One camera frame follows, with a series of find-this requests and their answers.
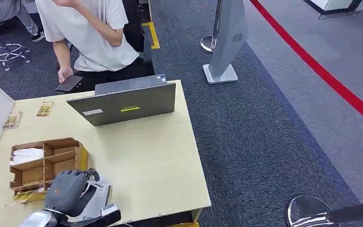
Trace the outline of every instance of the gold card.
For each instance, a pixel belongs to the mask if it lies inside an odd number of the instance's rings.
[[[18,127],[21,119],[21,112],[14,112],[9,113],[8,119],[6,120],[5,124],[3,125],[3,129],[15,129]]]
[[[53,102],[43,102],[40,110],[37,113],[37,117],[47,117],[52,110]]]

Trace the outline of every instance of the man's hand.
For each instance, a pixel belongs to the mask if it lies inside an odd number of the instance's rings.
[[[65,82],[65,80],[73,75],[73,70],[71,68],[61,68],[58,72],[59,83]]]
[[[52,0],[58,6],[65,6],[71,8],[77,8],[81,2],[80,0]]]

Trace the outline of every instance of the laptop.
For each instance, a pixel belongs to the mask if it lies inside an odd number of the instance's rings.
[[[95,88],[94,96],[67,100],[93,126],[174,112],[176,83],[168,83],[164,75],[116,81]]]

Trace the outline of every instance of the red tape on floor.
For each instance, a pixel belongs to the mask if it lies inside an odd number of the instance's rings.
[[[342,98],[344,98],[354,109],[363,115],[363,101],[353,92],[347,89],[340,81],[322,67],[309,53],[296,42],[291,35],[269,14],[269,12],[258,2],[251,0],[258,12],[273,27],[273,29],[289,44],[289,46],[303,59],[312,70],[314,70],[329,86],[331,86]]]

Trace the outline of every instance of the wooden table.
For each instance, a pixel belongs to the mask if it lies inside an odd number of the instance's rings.
[[[90,154],[89,165],[112,184],[110,202],[121,209],[117,224],[191,211],[194,221],[211,206],[182,85],[175,81],[174,113],[92,126],[66,100],[94,92],[16,101],[23,117],[0,140],[0,226],[19,226],[43,202],[12,205],[8,159],[13,145],[73,137]],[[42,102],[54,102],[48,117],[36,117]]]

